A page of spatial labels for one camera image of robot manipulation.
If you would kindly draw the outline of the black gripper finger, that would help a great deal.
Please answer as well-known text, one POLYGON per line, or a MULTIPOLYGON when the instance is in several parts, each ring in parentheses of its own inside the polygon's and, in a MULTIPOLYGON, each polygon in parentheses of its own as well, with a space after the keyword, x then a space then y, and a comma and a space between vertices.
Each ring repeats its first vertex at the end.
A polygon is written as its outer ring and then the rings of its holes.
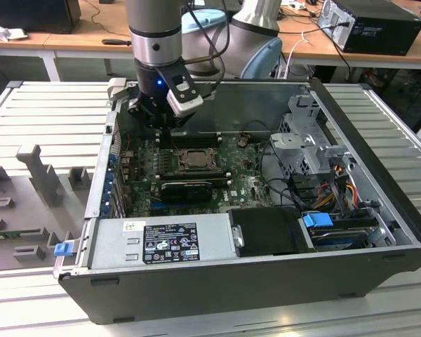
POLYGON ((167 148, 175 149, 176 146, 173 142, 171 131, 175 128, 180 128, 184 126, 192 117, 193 113, 187 115, 186 117, 176 117, 173 114, 169 114, 166 119, 166 144, 167 148))
POLYGON ((128 102, 128 113, 138 121, 136 133, 143 140, 155 143, 166 127, 165 105, 155 98, 133 98, 128 102))

